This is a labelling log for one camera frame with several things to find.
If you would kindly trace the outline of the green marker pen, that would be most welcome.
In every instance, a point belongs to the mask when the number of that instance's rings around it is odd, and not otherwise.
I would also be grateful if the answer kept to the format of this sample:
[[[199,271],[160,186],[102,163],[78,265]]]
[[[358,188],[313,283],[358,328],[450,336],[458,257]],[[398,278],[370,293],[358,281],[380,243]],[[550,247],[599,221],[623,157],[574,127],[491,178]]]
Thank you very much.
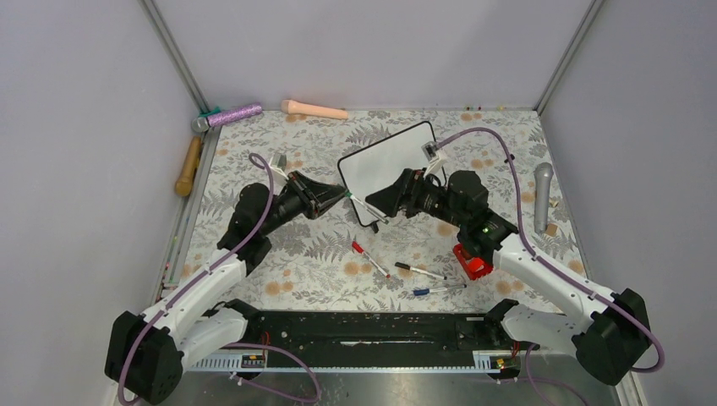
[[[356,197],[353,193],[350,191],[346,191],[345,195],[352,200],[354,203],[358,204],[359,206],[363,207],[365,211],[367,211],[371,216],[376,218],[377,220],[381,222],[388,222],[388,217],[383,211],[380,211],[376,207],[372,206],[371,204],[366,203],[365,201],[359,199]]]

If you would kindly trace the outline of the white whiteboard black frame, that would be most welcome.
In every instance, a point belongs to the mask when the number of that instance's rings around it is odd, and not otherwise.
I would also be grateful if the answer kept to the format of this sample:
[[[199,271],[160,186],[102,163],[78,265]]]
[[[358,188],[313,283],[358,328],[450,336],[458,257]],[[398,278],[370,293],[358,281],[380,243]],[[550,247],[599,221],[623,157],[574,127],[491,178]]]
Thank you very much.
[[[427,167],[422,147],[435,140],[432,124],[423,121],[341,157],[337,168],[348,191],[364,200],[392,185],[404,169]]]

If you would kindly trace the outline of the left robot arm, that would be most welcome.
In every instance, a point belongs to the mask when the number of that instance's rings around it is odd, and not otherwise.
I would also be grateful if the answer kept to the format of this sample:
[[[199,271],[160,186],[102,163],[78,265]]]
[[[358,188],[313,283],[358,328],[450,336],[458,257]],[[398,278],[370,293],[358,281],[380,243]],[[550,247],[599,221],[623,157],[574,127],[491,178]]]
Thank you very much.
[[[206,312],[265,259],[271,233],[298,216],[316,219],[347,195],[339,184],[298,171],[284,178],[280,190],[275,187],[245,186],[207,266],[138,315],[125,311],[113,322],[104,373],[121,392],[157,405],[207,355],[229,343],[250,348],[261,340],[256,319],[231,307]]]

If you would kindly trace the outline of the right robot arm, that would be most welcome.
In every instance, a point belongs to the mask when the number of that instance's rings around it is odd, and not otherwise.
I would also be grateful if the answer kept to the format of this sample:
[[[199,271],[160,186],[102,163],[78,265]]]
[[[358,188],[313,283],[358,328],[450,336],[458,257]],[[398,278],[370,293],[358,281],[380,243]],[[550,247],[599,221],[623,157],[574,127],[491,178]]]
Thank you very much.
[[[523,280],[559,308],[531,310],[508,299],[490,314],[484,334],[506,348],[515,340],[574,357],[598,381],[614,386],[649,349],[649,318],[643,298],[630,288],[616,293],[581,278],[533,245],[520,228],[489,207],[489,191],[471,171],[456,171],[444,185],[422,170],[405,169],[372,201],[394,217],[425,213],[457,227],[459,258],[481,260]]]

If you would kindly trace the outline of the red marker pen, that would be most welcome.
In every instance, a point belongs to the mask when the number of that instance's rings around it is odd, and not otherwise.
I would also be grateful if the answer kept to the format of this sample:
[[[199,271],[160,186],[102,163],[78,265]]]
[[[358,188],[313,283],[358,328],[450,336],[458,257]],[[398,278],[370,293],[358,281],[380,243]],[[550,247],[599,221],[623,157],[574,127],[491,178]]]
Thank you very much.
[[[383,277],[386,279],[391,278],[391,275],[358,242],[353,241],[352,248],[362,255]]]

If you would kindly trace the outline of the black marker pen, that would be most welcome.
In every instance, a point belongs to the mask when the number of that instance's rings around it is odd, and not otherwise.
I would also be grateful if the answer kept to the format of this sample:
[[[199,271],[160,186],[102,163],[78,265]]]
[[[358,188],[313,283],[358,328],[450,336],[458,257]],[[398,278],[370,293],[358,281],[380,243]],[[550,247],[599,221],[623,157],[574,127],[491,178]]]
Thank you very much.
[[[409,275],[421,275],[440,281],[445,281],[447,279],[447,276],[445,275],[431,272],[420,267],[410,266],[409,264],[402,262],[396,262],[394,266],[398,269],[398,273],[402,277],[408,277]]]

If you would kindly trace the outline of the red plastic box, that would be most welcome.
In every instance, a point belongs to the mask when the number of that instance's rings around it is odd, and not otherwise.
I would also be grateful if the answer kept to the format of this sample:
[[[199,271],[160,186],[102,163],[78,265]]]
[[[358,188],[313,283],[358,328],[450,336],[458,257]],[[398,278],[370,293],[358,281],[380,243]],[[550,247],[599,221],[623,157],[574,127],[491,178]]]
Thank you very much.
[[[456,244],[452,252],[471,281],[486,277],[494,270],[494,267],[483,259],[469,256],[461,244]]]

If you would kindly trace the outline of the pink microphone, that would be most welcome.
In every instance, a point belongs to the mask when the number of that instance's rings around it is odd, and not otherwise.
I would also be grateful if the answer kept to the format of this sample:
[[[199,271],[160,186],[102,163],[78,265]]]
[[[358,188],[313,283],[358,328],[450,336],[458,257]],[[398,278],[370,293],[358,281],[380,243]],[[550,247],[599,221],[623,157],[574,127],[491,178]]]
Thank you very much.
[[[330,107],[306,104],[291,99],[285,99],[281,102],[281,110],[286,114],[303,114],[306,116],[339,120],[348,119],[347,111]]]

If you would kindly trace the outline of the blue marker pen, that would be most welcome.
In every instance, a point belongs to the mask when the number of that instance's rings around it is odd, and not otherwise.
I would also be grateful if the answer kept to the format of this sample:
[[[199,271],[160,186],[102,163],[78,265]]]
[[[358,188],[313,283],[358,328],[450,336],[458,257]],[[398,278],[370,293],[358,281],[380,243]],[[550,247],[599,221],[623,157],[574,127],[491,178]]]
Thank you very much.
[[[419,297],[419,296],[425,296],[425,295],[429,295],[429,294],[451,292],[451,291],[455,291],[455,290],[461,290],[466,287],[467,287],[466,284],[461,283],[461,284],[446,285],[446,286],[433,287],[433,288],[414,289],[413,296]]]

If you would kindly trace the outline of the silver microphone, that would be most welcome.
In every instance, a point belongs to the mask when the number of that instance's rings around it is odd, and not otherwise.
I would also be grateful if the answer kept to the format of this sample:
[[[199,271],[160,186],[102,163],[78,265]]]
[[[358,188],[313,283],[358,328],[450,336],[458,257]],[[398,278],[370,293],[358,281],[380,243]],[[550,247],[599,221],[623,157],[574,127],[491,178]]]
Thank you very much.
[[[548,226],[550,185],[553,176],[554,169],[548,162],[541,162],[534,169],[534,231],[537,234],[543,234]]]

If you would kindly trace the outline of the small wooden cube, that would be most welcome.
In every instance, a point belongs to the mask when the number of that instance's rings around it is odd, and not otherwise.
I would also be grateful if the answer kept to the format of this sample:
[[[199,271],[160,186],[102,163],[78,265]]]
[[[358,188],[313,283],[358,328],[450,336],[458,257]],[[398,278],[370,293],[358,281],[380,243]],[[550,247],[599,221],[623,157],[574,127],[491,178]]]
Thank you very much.
[[[559,230],[559,226],[554,223],[549,223],[545,229],[545,234],[551,237],[555,237]]]

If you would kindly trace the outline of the gold microphone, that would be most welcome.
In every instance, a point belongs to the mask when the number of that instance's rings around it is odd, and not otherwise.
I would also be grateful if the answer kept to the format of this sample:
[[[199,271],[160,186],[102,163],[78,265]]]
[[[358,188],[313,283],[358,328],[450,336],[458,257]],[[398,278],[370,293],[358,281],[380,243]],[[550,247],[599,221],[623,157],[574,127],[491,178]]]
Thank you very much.
[[[176,195],[187,197],[191,194],[194,187],[194,177],[200,163],[200,154],[202,149],[202,139],[195,136],[189,144],[183,166],[174,185]]]

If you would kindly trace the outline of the purple glitter microphone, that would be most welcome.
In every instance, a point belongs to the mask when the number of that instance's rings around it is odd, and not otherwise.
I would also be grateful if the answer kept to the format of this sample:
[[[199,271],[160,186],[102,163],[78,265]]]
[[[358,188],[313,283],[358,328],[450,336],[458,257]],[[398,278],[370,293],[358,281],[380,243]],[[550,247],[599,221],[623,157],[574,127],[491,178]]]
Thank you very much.
[[[246,118],[252,118],[261,114],[262,111],[263,108],[259,103],[252,103],[228,110],[215,108],[211,112],[201,114],[195,118],[191,122],[190,128],[195,133],[204,133],[215,127],[221,127],[226,124],[236,123]]]

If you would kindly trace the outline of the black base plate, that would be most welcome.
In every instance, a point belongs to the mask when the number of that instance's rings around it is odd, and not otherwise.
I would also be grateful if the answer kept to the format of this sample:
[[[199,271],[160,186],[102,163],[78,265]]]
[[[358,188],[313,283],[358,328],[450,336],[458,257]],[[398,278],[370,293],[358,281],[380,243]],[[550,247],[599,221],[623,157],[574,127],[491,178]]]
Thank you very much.
[[[314,370],[480,369],[479,355],[517,357],[529,347],[483,314],[259,311],[242,344],[264,344],[266,366],[288,369],[295,355]]]

